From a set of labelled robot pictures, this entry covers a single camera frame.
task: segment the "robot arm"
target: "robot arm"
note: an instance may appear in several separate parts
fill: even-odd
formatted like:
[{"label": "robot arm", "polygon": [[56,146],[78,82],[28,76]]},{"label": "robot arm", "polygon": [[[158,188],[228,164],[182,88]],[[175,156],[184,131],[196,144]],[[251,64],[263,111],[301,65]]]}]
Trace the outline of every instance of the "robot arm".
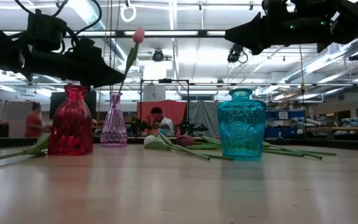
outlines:
[{"label": "robot arm", "polygon": [[[348,0],[264,0],[266,16],[258,13],[246,24],[228,29],[224,38],[260,54],[271,45],[312,44],[321,52],[329,44],[347,44],[358,36],[358,2]],[[338,18],[331,22],[335,13]]]},{"label": "robot arm", "polygon": [[[0,30],[0,69],[20,72],[28,81],[32,81],[33,73],[38,73],[95,88],[125,80],[124,74],[106,65],[102,49],[95,47],[93,40],[77,37],[65,21],[55,16],[36,9],[29,13],[25,32],[8,36]],[[60,49],[66,34],[75,45],[64,54],[53,52]]]}]

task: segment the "turquoise glass vase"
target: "turquoise glass vase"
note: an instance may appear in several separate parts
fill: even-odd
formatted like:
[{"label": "turquoise glass vase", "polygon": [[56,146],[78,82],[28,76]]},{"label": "turquoise glass vase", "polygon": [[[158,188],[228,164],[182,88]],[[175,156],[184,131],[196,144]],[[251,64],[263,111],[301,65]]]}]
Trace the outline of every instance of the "turquoise glass vase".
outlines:
[{"label": "turquoise glass vase", "polygon": [[218,105],[222,153],[236,160],[256,161],[264,149],[266,104],[250,100],[252,90],[235,89],[231,101]]}]

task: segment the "embossed vase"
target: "embossed vase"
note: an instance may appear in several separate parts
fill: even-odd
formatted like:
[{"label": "embossed vase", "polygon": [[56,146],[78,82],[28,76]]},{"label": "embossed vase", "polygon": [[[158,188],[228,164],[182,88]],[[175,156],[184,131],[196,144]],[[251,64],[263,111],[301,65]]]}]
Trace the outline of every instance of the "embossed vase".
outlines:
[{"label": "embossed vase", "polygon": [[67,99],[53,118],[48,155],[86,155],[93,151],[92,116],[84,101],[88,88],[79,85],[65,85],[64,88]]},{"label": "embossed vase", "polygon": [[260,160],[263,151],[266,104],[250,100],[252,90],[235,89],[231,101],[218,105],[222,154],[236,160]]},{"label": "embossed vase", "polygon": [[103,123],[100,143],[107,147],[122,147],[127,145],[128,135],[125,127],[124,116],[121,110],[121,95],[111,93],[111,108]]}]

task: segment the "red backdrop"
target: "red backdrop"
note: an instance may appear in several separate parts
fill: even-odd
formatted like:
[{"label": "red backdrop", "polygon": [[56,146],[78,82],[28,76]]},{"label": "red backdrop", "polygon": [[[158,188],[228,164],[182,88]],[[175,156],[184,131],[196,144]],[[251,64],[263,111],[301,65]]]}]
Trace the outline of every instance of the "red backdrop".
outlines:
[{"label": "red backdrop", "polygon": [[[163,115],[171,119],[174,125],[178,125],[185,115],[186,102],[176,102],[173,100],[142,102],[142,121],[147,121],[147,117],[154,107],[161,108]],[[140,118],[140,102],[137,103],[137,117]]]}]

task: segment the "flower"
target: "flower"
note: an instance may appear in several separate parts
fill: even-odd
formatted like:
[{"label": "flower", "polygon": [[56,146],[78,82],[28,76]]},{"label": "flower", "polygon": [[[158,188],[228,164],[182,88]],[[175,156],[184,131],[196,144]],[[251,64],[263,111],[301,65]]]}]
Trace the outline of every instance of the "flower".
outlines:
[{"label": "flower", "polygon": [[134,36],[132,37],[134,39],[134,42],[137,44],[140,44],[143,42],[144,39],[144,30],[142,28],[137,28],[137,30],[135,31]]}]

